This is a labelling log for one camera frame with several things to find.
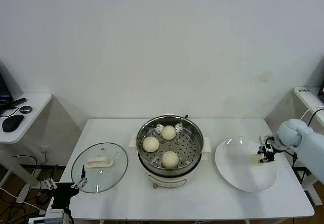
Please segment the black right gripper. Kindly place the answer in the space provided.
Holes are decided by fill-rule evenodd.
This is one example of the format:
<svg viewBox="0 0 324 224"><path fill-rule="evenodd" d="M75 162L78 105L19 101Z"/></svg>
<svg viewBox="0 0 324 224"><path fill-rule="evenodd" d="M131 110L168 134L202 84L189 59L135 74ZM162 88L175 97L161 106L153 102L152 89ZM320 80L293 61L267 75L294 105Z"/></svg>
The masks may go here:
<svg viewBox="0 0 324 224"><path fill-rule="evenodd" d="M259 150L258 150L257 154L264 155L264 157L259 160L259 164L266 164L268 162L275 161L275 152L270 144L265 144L263 146L259 146Z"/></svg>

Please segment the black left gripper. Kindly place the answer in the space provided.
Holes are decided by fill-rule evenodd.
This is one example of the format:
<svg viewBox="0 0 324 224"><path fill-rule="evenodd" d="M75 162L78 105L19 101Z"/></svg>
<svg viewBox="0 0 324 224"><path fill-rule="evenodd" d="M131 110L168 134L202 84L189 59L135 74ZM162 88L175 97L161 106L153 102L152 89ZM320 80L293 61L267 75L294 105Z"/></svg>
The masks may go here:
<svg viewBox="0 0 324 224"><path fill-rule="evenodd" d="M39 190L50 190L50 196L53 198L53 202L51 204L52 209L69 209L71 198L76 196L79 193L79 189L83 188L88 182L88 179L86 178L85 166L82 166L80 180L76 183L59 182L56 184L54 181L54 176L57 168L57 164L52 166L52 168L39 168L40 173L43 170L50 170L47 177L37 178L39 182Z"/></svg>

